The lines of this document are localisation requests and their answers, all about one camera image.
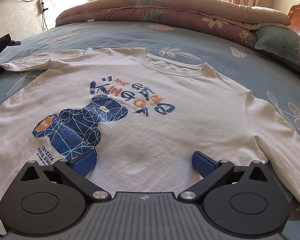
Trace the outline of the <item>white printed sweatshirt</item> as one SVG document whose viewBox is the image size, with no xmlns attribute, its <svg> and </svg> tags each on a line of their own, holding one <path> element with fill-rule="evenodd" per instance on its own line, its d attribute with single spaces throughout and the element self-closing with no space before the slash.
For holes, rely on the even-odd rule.
<svg viewBox="0 0 300 240">
<path fill-rule="evenodd" d="M 300 203 L 300 135 L 207 63 L 106 48 L 52 51 L 3 68 L 43 73 L 0 106 L 0 200 L 26 161 L 51 165 L 95 149 L 89 179 L 111 193 L 179 193 L 199 180 L 190 159 L 201 151 L 236 165 L 271 163 Z"/>
</svg>

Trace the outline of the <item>blue patterned bed sheet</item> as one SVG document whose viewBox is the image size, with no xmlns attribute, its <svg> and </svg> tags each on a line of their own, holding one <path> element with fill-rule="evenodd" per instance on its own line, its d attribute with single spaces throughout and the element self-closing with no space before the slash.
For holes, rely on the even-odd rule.
<svg viewBox="0 0 300 240">
<path fill-rule="evenodd" d="M 57 27 L 8 47 L 3 64 L 25 57 L 63 50 L 145 48 L 154 56 L 190 65 L 207 63 L 217 72 L 269 102 L 300 135 L 300 75 L 271 57 L 237 43 L 187 29 L 160 30 L 149 23 L 86 22 Z M 43 73 L 41 69 L 7 71 L 0 77 L 0 106 Z M 282 188 L 285 185 L 274 175 Z M 300 203 L 287 189 L 292 218 Z"/>
</svg>

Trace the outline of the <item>green flower pillow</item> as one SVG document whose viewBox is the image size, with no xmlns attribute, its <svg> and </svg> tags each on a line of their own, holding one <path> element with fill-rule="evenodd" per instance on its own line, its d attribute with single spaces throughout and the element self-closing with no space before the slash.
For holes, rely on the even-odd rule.
<svg viewBox="0 0 300 240">
<path fill-rule="evenodd" d="M 300 35 L 291 29 L 266 26 L 256 31 L 256 50 L 273 55 L 300 73 Z"/>
</svg>

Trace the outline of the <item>pink floral folded quilt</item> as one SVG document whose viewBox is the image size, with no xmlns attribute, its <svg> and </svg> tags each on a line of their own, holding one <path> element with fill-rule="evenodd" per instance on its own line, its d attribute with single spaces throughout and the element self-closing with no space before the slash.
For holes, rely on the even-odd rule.
<svg viewBox="0 0 300 240">
<path fill-rule="evenodd" d="M 249 7 L 221 0 L 94 0 L 63 11 L 56 25 L 95 21 L 153 23 L 160 30 L 184 28 L 253 48 L 256 31 L 286 29 L 288 15 L 265 7 Z"/>
</svg>

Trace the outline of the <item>wall power strip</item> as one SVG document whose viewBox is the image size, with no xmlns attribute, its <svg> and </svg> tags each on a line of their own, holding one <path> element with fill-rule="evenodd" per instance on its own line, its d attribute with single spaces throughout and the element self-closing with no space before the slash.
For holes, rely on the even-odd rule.
<svg viewBox="0 0 300 240">
<path fill-rule="evenodd" d="M 48 10 L 43 0 L 38 0 L 38 9 L 40 14 L 43 14 Z"/>
</svg>

